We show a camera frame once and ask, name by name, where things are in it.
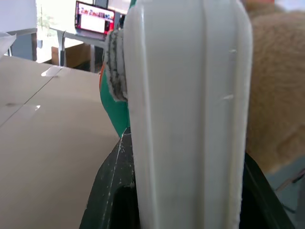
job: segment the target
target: wooden table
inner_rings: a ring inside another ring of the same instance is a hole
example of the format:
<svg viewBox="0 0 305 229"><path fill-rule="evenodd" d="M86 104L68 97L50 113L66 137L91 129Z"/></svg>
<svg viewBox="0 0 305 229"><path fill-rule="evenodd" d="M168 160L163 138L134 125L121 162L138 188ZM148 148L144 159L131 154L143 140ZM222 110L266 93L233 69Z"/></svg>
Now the wooden table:
<svg viewBox="0 0 305 229"><path fill-rule="evenodd" d="M0 59L0 228L75 229L119 140L96 74Z"/></svg>

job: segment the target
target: white plastic bottle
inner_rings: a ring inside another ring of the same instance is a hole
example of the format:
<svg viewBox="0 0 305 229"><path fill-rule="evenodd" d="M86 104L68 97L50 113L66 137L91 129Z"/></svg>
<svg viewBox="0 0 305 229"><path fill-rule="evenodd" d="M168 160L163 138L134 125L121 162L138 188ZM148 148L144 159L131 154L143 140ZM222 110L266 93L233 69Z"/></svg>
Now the white plastic bottle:
<svg viewBox="0 0 305 229"><path fill-rule="evenodd" d="M252 32L239 0L138 0L124 59L141 229L236 229Z"/></svg>

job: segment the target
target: cardboard box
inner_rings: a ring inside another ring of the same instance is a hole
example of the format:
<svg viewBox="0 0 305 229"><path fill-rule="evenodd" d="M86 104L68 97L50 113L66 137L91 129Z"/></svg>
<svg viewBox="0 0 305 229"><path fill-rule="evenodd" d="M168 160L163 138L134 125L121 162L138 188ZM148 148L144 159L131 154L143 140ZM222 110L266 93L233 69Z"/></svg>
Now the cardboard box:
<svg viewBox="0 0 305 229"><path fill-rule="evenodd" d="M58 47L52 47L52 64L59 65ZM84 62L91 60L90 45L77 44L65 48L67 67L75 68Z"/></svg>

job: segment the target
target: fur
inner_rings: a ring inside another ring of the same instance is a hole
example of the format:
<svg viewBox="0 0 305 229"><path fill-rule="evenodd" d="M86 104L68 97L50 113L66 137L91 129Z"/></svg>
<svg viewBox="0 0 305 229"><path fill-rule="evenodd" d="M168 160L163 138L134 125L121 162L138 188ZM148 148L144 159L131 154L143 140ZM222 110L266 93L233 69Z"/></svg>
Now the fur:
<svg viewBox="0 0 305 229"><path fill-rule="evenodd" d="M127 101L123 30L110 32L105 43L104 63L109 92L115 101Z"/></svg>
<svg viewBox="0 0 305 229"><path fill-rule="evenodd" d="M305 155L305 13L245 3L254 37L246 151L263 172Z"/></svg>

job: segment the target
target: white wall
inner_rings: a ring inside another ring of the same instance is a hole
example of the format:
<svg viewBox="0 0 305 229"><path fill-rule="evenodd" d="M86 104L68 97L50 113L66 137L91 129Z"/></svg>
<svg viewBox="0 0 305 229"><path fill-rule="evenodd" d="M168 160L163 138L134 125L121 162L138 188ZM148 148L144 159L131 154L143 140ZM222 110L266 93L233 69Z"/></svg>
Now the white wall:
<svg viewBox="0 0 305 229"><path fill-rule="evenodd" d="M0 31L36 28L35 0L0 0Z"/></svg>
<svg viewBox="0 0 305 229"><path fill-rule="evenodd" d="M275 0L275 2L286 10L305 10L305 0Z"/></svg>
<svg viewBox="0 0 305 229"><path fill-rule="evenodd" d="M108 8L126 14L131 0L109 0Z"/></svg>

